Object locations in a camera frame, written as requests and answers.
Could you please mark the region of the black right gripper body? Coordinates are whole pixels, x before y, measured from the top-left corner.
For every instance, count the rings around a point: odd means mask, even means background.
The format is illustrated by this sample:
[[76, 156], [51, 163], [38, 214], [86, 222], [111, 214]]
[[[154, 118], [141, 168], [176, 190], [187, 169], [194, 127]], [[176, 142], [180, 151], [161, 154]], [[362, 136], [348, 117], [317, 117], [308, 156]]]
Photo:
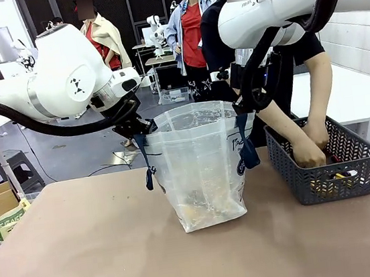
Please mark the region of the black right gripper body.
[[231, 65], [231, 86], [241, 91], [244, 99], [251, 99], [252, 103], [270, 102], [275, 95], [280, 81], [281, 71], [280, 54], [270, 53], [257, 68], [249, 64], [241, 66]]

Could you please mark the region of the person's left hand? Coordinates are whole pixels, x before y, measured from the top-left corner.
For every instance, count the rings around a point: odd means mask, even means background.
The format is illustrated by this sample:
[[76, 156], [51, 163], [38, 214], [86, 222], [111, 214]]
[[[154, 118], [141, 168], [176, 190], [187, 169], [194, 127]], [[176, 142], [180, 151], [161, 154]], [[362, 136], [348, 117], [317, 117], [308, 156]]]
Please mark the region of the person's left hand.
[[324, 119], [309, 119], [303, 130], [321, 150], [327, 145], [329, 136]]

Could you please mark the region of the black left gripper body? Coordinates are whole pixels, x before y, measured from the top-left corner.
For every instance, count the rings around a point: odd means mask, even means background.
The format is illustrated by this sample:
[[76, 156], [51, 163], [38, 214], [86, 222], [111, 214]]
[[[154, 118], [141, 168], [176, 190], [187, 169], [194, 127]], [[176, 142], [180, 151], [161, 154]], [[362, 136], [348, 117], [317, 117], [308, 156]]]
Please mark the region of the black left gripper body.
[[128, 100], [120, 109], [121, 114], [116, 115], [112, 130], [126, 139], [132, 140], [135, 135], [149, 133], [149, 121], [137, 114], [139, 99]]

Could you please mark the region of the person's right hand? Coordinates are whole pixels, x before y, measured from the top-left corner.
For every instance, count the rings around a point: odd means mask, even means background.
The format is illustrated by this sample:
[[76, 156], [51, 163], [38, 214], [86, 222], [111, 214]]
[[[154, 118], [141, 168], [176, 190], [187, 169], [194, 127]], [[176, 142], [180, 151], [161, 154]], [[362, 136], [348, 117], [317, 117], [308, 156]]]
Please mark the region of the person's right hand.
[[326, 155], [313, 141], [296, 142], [292, 151], [296, 163], [302, 168], [313, 168], [326, 164]]

